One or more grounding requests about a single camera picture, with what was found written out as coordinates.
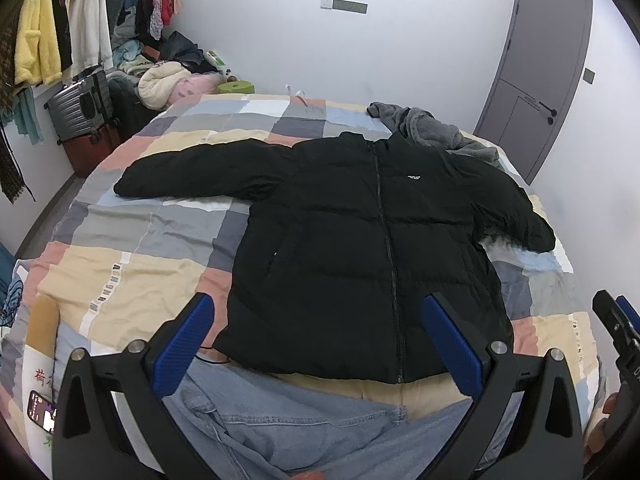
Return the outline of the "person right hand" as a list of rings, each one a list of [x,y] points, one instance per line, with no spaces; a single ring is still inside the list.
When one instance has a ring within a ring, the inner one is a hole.
[[[608,421],[608,416],[610,416],[615,408],[617,403],[618,393],[612,393],[604,402],[602,413],[604,417],[601,418],[597,425],[593,427],[591,430],[589,437],[587,438],[585,445],[585,461],[588,462],[590,457],[600,452],[602,448],[605,446],[607,437],[605,437],[604,427],[606,422]]]

